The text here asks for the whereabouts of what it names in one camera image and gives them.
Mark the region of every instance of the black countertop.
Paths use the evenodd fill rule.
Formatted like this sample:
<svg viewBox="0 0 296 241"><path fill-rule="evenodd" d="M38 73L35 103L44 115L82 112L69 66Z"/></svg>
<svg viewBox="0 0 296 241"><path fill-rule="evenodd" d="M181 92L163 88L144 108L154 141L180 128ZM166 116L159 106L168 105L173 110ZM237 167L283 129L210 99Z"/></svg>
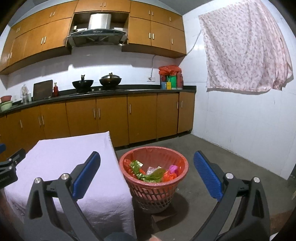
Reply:
<svg viewBox="0 0 296 241"><path fill-rule="evenodd" d="M32 101L27 104L21 104L20 101L13 104L13 106L0 113L1 116L6 115L10 112L22 110L42 104L49 104L60 101L68 101L74 99L100 97L100 96L115 96L115 95L126 95L126 94L140 94L140 93L179 93L179 92L192 92L196 93L196 86L185 85L182 90L162 90L159 85L118 85L116 89L104 90L102 86L92 86L93 92L88 93L77 93L75 89L59 91L58 97L46 98L43 100Z"/></svg>

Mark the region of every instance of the silver bolt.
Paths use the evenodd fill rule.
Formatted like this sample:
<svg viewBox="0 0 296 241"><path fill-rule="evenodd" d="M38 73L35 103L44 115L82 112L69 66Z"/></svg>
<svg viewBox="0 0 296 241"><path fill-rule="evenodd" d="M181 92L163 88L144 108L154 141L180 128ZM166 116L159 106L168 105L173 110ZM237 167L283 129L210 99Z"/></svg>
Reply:
<svg viewBox="0 0 296 241"><path fill-rule="evenodd" d="M40 178L40 177L36 178L34 182L35 182L35 183L39 183L39 182L41 182L41 178Z"/></svg>
<svg viewBox="0 0 296 241"><path fill-rule="evenodd" d="M259 183L260 179L258 177L254 177L254 182Z"/></svg>
<svg viewBox="0 0 296 241"><path fill-rule="evenodd" d="M67 173L64 173L63 175L61 175L61 178L63 180L67 180L69 178L69 175Z"/></svg>
<svg viewBox="0 0 296 241"><path fill-rule="evenodd" d="M233 178L233 174L232 173L226 173L226 178L227 179L232 179Z"/></svg>

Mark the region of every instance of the blue gripper pad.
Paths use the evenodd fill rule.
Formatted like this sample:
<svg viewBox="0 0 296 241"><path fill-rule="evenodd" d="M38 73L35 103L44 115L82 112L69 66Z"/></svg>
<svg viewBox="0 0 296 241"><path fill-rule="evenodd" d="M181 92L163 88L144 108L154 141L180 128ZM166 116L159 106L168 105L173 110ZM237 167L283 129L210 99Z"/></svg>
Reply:
<svg viewBox="0 0 296 241"><path fill-rule="evenodd" d="M221 181L198 151L194 154L193 164L206 185L211 197L216 198L219 202L223 197Z"/></svg>
<svg viewBox="0 0 296 241"><path fill-rule="evenodd" d="M4 152L6 150L6 145L5 144L0 144L0 154L2 153L2 152Z"/></svg>
<svg viewBox="0 0 296 241"><path fill-rule="evenodd" d="M84 164L80 164L75 167L72 178L78 172L78 176L74 179L72 197L74 200L78 200L84 197L91 181L93 180L96 172L101 164L101 157L99 153L94 151Z"/></svg>

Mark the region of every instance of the curtain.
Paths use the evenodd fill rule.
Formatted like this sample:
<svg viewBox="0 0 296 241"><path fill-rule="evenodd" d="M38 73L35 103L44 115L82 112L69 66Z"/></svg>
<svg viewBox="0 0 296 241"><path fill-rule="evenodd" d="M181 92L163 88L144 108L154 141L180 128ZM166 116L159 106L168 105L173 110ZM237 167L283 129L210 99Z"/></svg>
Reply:
<svg viewBox="0 0 296 241"><path fill-rule="evenodd" d="M281 90L293 74L277 22L260 0L243 0L199 16L207 55L207 88Z"/></svg>

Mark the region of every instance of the gray floor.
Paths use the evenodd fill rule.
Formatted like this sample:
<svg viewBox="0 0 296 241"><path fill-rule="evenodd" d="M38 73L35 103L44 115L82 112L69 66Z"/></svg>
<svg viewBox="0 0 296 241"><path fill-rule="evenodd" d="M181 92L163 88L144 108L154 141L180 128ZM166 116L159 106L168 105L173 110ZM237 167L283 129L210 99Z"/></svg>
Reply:
<svg viewBox="0 0 296 241"><path fill-rule="evenodd" d="M163 241L187 241L194 236L208 218L216 205L216 200L210 197L193 166L193 154L197 150L201 150L209 161L217 163L224 172L231 172L237 178L250 180L254 176L259 177L264 186L270 215L294 209L296 206L296 199L291 200L292 194L296 191L294 180L286 181L270 171L194 135L188 134L147 145L163 146L180 152L189 162L189 172L178 185L177 193L172 200L177 215L162 225L162 231L154 233L151 228L150 216L135 207L135 223L139 241L148 240L153 233ZM116 151L117 156L121 157L128 150L130 149ZM222 232L228 230L231 225L238 205L239 199L236 200Z"/></svg>

